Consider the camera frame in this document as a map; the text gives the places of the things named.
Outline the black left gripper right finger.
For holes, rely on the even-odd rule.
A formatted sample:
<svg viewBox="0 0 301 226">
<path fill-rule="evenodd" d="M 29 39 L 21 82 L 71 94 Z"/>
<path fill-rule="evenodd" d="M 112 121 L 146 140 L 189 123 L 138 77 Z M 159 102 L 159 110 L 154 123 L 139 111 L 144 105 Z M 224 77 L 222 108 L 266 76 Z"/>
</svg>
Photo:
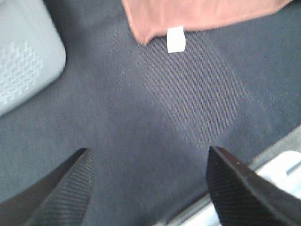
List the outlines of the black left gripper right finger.
<svg viewBox="0 0 301 226">
<path fill-rule="evenodd" d="M 301 201 L 222 147 L 209 148 L 206 183 L 223 226 L 299 226 Z"/>
</svg>

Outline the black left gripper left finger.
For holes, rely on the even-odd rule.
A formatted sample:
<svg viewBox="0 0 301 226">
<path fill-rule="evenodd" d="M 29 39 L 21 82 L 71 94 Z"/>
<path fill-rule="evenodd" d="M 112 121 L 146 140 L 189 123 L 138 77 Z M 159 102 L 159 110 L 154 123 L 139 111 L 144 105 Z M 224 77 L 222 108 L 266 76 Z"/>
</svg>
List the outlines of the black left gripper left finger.
<svg viewBox="0 0 301 226">
<path fill-rule="evenodd" d="M 80 226 L 94 184 L 92 150 L 81 148 L 40 181 L 0 205 L 2 226 Z"/>
</svg>

